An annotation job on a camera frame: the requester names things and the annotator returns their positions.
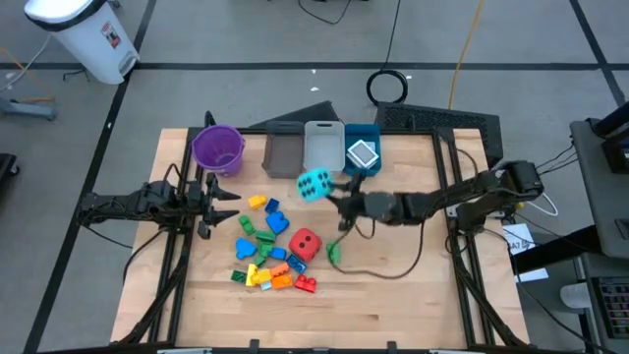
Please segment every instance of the label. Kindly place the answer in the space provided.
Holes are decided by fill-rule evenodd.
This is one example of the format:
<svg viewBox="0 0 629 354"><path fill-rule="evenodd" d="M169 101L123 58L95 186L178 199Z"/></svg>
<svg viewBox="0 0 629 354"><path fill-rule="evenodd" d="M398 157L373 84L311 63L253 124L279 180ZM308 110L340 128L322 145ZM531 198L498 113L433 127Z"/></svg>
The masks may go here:
<svg viewBox="0 0 629 354"><path fill-rule="evenodd" d="M110 22L105 23L100 32L105 36L112 48L115 49L120 44L120 37Z"/></svg>

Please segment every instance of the white trash can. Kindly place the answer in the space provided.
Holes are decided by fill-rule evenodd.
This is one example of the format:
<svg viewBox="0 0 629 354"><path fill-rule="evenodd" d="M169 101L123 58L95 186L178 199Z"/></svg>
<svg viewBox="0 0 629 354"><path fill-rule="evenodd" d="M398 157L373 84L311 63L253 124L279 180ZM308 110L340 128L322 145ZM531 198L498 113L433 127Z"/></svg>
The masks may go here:
<svg viewBox="0 0 629 354"><path fill-rule="evenodd" d="M122 83L140 61L106 0L29 0L24 11L101 82Z"/></svg>

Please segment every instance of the green lego brick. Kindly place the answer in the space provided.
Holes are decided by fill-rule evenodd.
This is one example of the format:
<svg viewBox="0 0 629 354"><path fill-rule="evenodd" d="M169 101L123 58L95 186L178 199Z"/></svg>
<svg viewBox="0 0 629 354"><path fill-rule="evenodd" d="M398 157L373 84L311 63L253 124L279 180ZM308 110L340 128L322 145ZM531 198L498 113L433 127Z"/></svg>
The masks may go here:
<svg viewBox="0 0 629 354"><path fill-rule="evenodd" d="M232 280L242 282L244 284L247 281L247 274L243 271L234 270L232 272Z"/></svg>
<svg viewBox="0 0 629 354"><path fill-rule="evenodd" d="M257 242L257 249L259 250L259 255L260 256L263 256L264 258L267 258L268 254L271 253L271 250L273 249L273 244L268 243L268 242L258 241Z"/></svg>
<svg viewBox="0 0 629 354"><path fill-rule="evenodd" d="M256 238L259 241L270 242L270 243L275 242L275 234L273 234L272 232L258 231L256 233Z"/></svg>
<svg viewBox="0 0 629 354"><path fill-rule="evenodd" d="M251 236L256 233L256 229L254 228L254 225L252 224L252 221L249 219L248 216L241 215L238 218L238 222L240 222L241 226L243 226L243 230L245 230L247 236Z"/></svg>
<svg viewBox="0 0 629 354"><path fill-rule="evenodd" d="M334 243L329 243L325 246L325 249L327 250L328 258L332 264L338 266L339 262L341 262L341 246L339 244L334 245Z"/></svg>
<svg viewBox="0 0 629 354"><path fill-rule="evenodd" d="M254 259L254 264L256 266L262 266L264 262L266 262L266 257L261 256L261 255L257 255L256 258Z"/></svg>

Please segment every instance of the paper sheet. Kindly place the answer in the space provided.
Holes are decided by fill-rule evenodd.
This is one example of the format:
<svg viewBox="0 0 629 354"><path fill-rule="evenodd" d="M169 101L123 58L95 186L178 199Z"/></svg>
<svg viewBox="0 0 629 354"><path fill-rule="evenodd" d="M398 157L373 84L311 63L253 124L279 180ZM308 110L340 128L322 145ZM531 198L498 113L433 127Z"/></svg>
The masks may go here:
<svg viewBox="0 0 629 354"><path fill-rule="evenodd" d="M526 250L530 250L535 248L535 243L533 243L533 237L531 237L531 232L529 232L529 228L526 224L515 224L515 225L504 225L502 226L504 229L504 237L509 242L509 247L511 248L511 254L517 255L520 252L524 252ZM509 232L517 235L522 238L519 239ZM536 270L527 271L525 273L520 274L520 279L522 282L547 279L548 273L545 268L540 268Z"/></svg>

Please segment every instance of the blue container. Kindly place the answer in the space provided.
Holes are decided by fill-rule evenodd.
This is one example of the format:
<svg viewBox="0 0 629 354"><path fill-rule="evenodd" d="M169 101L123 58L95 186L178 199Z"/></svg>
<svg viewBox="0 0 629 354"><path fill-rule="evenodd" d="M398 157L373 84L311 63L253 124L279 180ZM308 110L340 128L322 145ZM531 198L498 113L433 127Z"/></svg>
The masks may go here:
<svg viewBox="0 0 629 354"><path fill-rule="evenodd" d="M375 143L375 153L379 156L379 159L375 162L375 165L366 170L368 177L375 176L376 173L382 168L382 153L380 153L380 127L376 124L346 124L345 125L345 153L357 141L362 140L364 142ZM345 168L343 172L353 176L354 172L362 170L362 168L356 167L354 162L350 160L347 155L345 156Z"/></svg>

